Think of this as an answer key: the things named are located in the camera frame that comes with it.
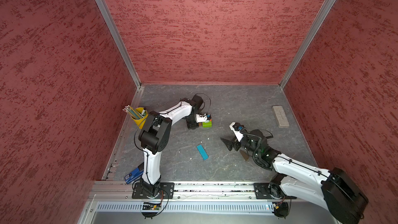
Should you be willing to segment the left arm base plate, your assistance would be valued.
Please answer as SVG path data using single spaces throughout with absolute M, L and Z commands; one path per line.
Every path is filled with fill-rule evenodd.
M 132 199 L 172 199 L 174 195 L 174 183 L 160 182 L 156 183 L 154 186 L 149 184 L 135 183 L 133 185 Z

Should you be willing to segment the green rectangular block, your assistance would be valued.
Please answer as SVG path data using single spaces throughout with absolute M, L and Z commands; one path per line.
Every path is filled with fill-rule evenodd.
M 210 120 L 210 121 L 202 122 L 202 127 L 203 128 L 211 128 L 212 127 L 212 121 Z

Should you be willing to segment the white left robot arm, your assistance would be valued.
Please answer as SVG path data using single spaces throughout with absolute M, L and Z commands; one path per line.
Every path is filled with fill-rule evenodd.
M 195 95 L 191 99 L 183 98 L 167 110 L 149 113 L 138 140 L 144 153 L 144 172 L 140 184 L 152 197 L 160 190 L 161 153 L 169 142 L 173 124 L 184 119 L 189 130 L 198 128 L 197 115 L 203 103 L 203 99 Z

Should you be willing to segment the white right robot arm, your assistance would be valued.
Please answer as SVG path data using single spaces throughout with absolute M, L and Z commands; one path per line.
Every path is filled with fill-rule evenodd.
M 258 192 L 275 199 L 274 214 L 286 217 L 289 213 L 288 198 L 299 198 L 326 210 L 341 224 L 357 224 L 369 203 L 366 195 L 345 171 L 312 167 L 294 160 L 273 149 L 260 130 L 247 132 L 239 123 L 233 123 L 235 137 L 222 139 L 229 151 L 243 149 L 254 163 L 275 173 L 267 188 Z

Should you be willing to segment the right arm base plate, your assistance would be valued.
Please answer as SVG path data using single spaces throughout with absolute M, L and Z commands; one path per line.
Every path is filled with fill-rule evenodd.
M 279 186 L 275 184 L 270 186 L 269 183 L 254 183 L 254 193 L 257 200 L 282 201 L 283 199 L 297 199 L 297 197 L 287 196 Z

